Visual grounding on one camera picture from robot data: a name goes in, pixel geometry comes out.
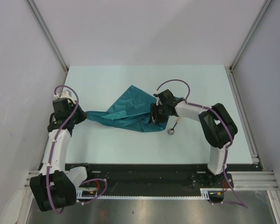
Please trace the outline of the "teal satin napkin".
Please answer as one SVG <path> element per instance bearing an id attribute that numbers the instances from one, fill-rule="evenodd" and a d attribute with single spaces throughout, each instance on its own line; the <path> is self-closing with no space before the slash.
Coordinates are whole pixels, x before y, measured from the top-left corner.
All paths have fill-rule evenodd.
<path id="1" fill-rule="evenodd" d="M 153 103 L 156 103 L 154 96 L 131 85 L 107 111 L 87 111 L 87 119 L 140 133 L 160 132 L 166 129 L 167 122 L 149 123 L 150 105 Z"/>

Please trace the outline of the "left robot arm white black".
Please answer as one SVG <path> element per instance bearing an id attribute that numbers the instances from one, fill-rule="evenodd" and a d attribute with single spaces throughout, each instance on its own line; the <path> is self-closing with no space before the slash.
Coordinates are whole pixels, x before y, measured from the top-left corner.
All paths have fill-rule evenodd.
<path id="1" fill-rule="evenodd" d="M 82 184 L 87 187 L 94 181 L 94 175 L 85 167 L 65 172 L 66 152 L 74 126 L 86 120 L 86 113 L 70 97 L 53 100 L 54 112 L 47 127 L 49 139 L 47 154 L 37 176 L 29 185 L 40 211 L 57 211 L 76 203 L 76 189 Z"/>

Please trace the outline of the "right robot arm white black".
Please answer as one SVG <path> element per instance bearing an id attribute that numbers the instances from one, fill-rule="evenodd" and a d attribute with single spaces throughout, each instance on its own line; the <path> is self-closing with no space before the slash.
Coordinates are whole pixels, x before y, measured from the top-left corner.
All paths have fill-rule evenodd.
<path id="1" fill-rule="evenodd" d="M 225 106 L 217 103 L 203 106 L 176 99 L 170 90 L 156 92 L 156 103 L 150 106 L 149 123 L 165 123 L 170 116 L 188 118 L 201 124 L 203 134 L 210 145 L 210 159 L 206 182 L 211 187 L 222 183 L 227 168 L 227 150 L 232 145 L 238 128 Z"/>

